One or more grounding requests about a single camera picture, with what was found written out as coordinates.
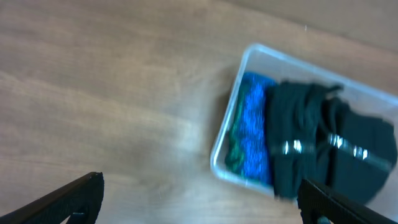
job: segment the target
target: plastic container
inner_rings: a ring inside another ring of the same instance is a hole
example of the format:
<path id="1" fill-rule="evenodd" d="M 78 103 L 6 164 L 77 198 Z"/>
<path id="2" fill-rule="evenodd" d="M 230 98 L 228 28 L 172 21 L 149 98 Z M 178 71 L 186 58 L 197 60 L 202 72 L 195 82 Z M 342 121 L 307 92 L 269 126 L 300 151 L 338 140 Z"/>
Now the plastic container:
<path id="1" fill-rule="evenodd" d="M 282 80 L 294 80 L 304 83 L 317 82 L 324 85 L 339 83 L 344 86 L 344 90 L 340 92 L 339 97 L 347 100 L 352 109 L 357 113 L 382 117 L 394 123 L 395 129 L 398 126 L 398 98 L 396 96 L 342 77 L 261 44 L 253 44 L 250 45 L 243 54 L 241 66 L 233 85 L 224 120 L 211 153 L 211 169 L 217 177 L 225 181 L 259 191 L 271 197 L 274 196 L 274 189 L 272 186 L 246 180 L 230 172 L 224 163 L 228 151 L 227 132 L 233 122 L 236 98 L 242 76 L 245 72 L 256 72 L 261 75 L 266 75 L 277 82 Z"/>

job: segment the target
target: table surface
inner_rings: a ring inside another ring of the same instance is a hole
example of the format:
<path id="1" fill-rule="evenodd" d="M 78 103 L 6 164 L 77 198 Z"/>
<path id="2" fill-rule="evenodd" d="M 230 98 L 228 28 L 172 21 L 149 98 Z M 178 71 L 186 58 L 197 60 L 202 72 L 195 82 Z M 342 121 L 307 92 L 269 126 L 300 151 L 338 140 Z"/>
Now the table surface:
<path id="1" fill-rule="evenodd" d="M 301 223 L 210 171 L 241 54 L 398 94 L 398 3 L 278 2 L 0 0 L 0 214 L 100 171 L 98 223 Z M 398 218 L 396 170 L 388 186 L 369 206 Z"/>

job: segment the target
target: clear plastic bin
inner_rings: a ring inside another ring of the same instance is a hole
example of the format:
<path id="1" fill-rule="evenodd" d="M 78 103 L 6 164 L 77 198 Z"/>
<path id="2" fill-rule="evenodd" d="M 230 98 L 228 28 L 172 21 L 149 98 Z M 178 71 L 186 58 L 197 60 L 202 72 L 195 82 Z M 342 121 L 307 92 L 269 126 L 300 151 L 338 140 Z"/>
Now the clear plastic bin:
<path id="1" fill-rule="evenodd" d="M 344 86 L 344 90 L 339 93 L 339 97 L 349 101 L 353 110 L 361 114 L 383 117 L 394 123 L 394 127 L 397 127 L 398 98 L 396 96 L 342 77 L 310 63 L 303 62 L 261 44 L 253 44 L 250 45 L 243 54 L 241 66 L 233 85 L 224 120 L 211 153 L 211 169 L 217 177 L 225 181 L 259 191 L 271 197 L 274 196 L 274 189 L 272 186 L 265 186 L 259 182 L 243 179 L 239 175 L 230 172 L 224 163 L 228 151 L 227 132 L 233 122 L 236 98 L 242 76 L 245 72 L 256 72 L 272 78 L 277 82 L 282 80 L 294 80 L 305 83 L 317 82 L 324 85 L 339 83 Z"/>

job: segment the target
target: green fabric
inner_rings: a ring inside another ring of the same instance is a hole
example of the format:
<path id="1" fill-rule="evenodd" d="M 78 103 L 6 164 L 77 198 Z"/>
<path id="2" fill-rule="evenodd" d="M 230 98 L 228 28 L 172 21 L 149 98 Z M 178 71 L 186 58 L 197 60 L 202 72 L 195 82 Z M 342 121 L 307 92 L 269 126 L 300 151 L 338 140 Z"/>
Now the green fabric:
<path id="1" fill-rule="evenodd" d="M 249 91 L 249 83 L 242 83 L 239 87 L 239 93 L 236 101 L 236 111 L 234 116 L 233 125 L 229 131 L 229 152 L 225 158 L 226 166 L 234 173 L 243 175 L 243 170 L 240 167 L 244 161 L 244 152 L 239 145 L 238 124 L 242 119 L 242 110 L 244 104 L 244 97 Z"/>

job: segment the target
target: black plastic object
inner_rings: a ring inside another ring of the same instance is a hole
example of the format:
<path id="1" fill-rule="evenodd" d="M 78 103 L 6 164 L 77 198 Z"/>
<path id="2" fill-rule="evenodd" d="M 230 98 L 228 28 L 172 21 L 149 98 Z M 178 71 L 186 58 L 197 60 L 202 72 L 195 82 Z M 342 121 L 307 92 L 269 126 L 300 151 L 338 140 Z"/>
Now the black plastic object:
<path id="1" fill-rule="evenodd" d="M 303 224 L 316 224 L 325 217 L 334 224 L 397 224 L 312 180 L 302 180 L 297 200 Z"/>
<path id="2" fill-rule="evenodd" d="M 67 224 L 95 223 L 104 197 L 104 177 L 90 172 L 48 195 L 3 217 L 0 223 Z"/>

